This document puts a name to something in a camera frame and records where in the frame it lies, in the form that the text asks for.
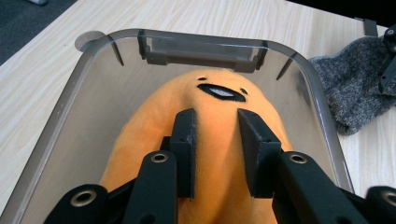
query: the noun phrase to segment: screw hole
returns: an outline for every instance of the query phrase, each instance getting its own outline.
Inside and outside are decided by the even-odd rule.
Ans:
[[[300,155],[291,155],[291,156],[290,156],[290,160],[291,160],[291,161],[294,161],[294,162],[296,162],[296,163],[301,163],[301,164],[307,162],[306,158],[304,158],[304,157],[302,157],[302,156],[300,156]]]
[[[151,224],[155,222],[155,216],[152,214],[145,214],[140,218],[140,224]]]
[[[75,194],[70,203],[75,207],[85,206],[96,198],[96,192],[92,189],[83,190]]]
[[[162,153],[155,154],[151,157],[151,160],[154,162],[164,162],[168,160],[168,156]]]

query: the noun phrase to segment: gray fabric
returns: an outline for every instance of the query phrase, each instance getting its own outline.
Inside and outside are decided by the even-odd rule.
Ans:
[[[332,57],[308,61],[317,70],[337,132],[351,135],[396,105],[396,78],[380,93],[377,75],[389,58],[382,37],[357,39]]]

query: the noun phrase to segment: transparent plastic box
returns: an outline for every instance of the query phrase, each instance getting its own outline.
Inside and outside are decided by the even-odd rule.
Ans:
[[[194,69],[234,70],[263,91],[296,151],[353,192],[318,75],[266,40],[123,30],[86,43],[0,218],[42,223],[67,191],[98,184],[120,129],[163,83]]]

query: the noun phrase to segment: wooden table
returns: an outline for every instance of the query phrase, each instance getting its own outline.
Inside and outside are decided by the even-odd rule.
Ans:
[[[129,28],[267,39],[305,58],[332,55],[364,36],[361,21],[283,0],[77,1],[0,67],[0,212],[81,56],[76,38]],[[396,186],[394,124],[396,108],[340,136],[359,195],[373,185]]]

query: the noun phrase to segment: egg yolk plush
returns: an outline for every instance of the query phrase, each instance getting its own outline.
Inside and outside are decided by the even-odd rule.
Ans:
[[[178,112],[196,112],[195,196],[178,199],[179,223],[276,223],[271,199],[250,196],[237,109],[260,115],[292,150],[282,121],[262,91],[225,69],[194,70],[156,90],[125,124],[101,185],[108,191],[137,177],[143,158],[172,134]]]

